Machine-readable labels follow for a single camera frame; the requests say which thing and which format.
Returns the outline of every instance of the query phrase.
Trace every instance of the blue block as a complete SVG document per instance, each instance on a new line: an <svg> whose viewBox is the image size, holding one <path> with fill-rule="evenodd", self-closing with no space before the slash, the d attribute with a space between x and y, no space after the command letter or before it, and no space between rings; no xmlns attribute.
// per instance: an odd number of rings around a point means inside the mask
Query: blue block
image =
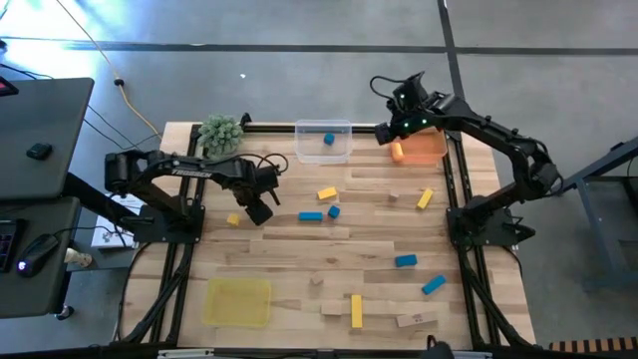
<svg viewBox="0 0 638 359"><path fill-rule="evenodd" d="M440 286L446 282L446 278L442 275L437 275L430 283L423 286L423 292L426 294L432 294Z"/></svg>
<svg viewBox="0 0 638 359"><path fill-rule="evenodd" d="M341 209L339 209L339 207L336 205L333 205L330 207L330 209L328 209L328 215L330 215L332 219L337 219L340 212L341 212Z"/></svg>
<svg viewBox="0 0 638 359"><path fill-rule="evenodd" d="M417 265L417 256L415 254L400 255L395 258L395 265L398 267Z"/></svg>
<svg viewBox="0 0 638 359"><path fill-rule="evenodd" d="M332 146L332 144L335 143L335 136L332 134L326 134L326 136L323 137L323 143Z"/></svg>
<svg viewBox="0 0 638 359"><path fill-rule="evenodd" d="M323 220L322 212L299 212L299 220Z"/></svg>

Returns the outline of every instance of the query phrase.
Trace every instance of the potted succulent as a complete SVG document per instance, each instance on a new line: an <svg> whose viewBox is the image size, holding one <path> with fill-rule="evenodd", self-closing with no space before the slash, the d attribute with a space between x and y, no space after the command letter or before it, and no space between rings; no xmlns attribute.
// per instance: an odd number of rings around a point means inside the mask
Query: potted succulent
<svg viewBox="0 0 638 359"><path fill-rule="evenodd" d="M209 159L217 160L237 151L243 130L232 116L210 115L199 128L199 142Z"/></svg>

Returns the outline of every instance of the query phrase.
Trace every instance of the computer mouse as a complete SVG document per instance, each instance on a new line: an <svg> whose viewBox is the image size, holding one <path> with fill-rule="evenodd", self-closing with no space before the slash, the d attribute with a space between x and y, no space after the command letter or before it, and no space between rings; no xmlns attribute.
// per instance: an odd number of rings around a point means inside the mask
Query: computer mouse
<svg viewBox="0 0 638 359"><path fill-rule="evenodd" d="M53 234L41 234L35 238L18 256L18 274L30 278L40 272L60 239Z"/></svg>

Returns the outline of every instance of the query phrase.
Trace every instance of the orange container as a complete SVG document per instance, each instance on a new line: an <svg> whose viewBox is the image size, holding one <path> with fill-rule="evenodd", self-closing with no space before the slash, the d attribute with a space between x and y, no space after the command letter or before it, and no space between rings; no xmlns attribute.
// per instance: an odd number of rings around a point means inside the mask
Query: orange container
<svg viewBox="0 0 638 359"><path fill-rule="evenodd" d="M390 153L396 160L398 159L397 150L403 151L403 159L395 162L407 165L433 165L438 163L448 152L446 134L436 128L428 128L412 134L405 140L392 142Z"/></svg>

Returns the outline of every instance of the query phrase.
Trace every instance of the wooden table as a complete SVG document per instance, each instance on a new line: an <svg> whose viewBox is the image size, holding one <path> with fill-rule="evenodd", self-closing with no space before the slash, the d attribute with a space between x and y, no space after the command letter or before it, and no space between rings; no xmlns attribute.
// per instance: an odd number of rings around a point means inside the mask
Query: wooden table
<svg viewBox="0 0 638 359"><path fill-rule="evenodd" d="M191 125L166 124L161 149L185 154ZM397 167L374 136L354 135L353 141L347 164L315 166L296 160L292 134L245 135L241 153L288 157L290 169L279 179L277 189L281 205L264 196L275 214L257 227L229 191L213 182L206 185L204 234L194 251L179 346L422 349L427 335L434 334L455 349L471 347L459 263L447 234L445 209L449 204L443 166ZM470 137L464 137L464 145L474 194L498 189L491 149ZM456 161L453 163L456 174ZM156 179L156 184L177 194L179 179ZM339 192L335 200L341 207L339 218L299 222L299 211L328 209L332 201L317 200L316 192L332 185ZM415 210L422 187L435 193L425 210ZM390 190L401 195L395 203L388 202ZM460 192L458 197L463 201ZM231 212L239 213L239 227L226 223ZM165 244L151 245L133 270L123 317L125 335L158 295L165 252ZM397 269L395 256L409 253L419 258L416 268ZM485 260L495 302L522 337L534 342L516 262L497 247L485 248ZM323 276L322 284L310 282L316 272ZM421 287L438 274L448 283L424 295ZM247 329L202 324L207 281L213 277L270 280L267 326ZM348 303L350 294L363 295L363 329L352 329L348 314L320 313L323 302ZM167 308L161 338L169 327L172 300ZM438 313L436 324L397 327L397 315L428 311ZM487 338L481 305L478 317L483 338Z"/></svg>

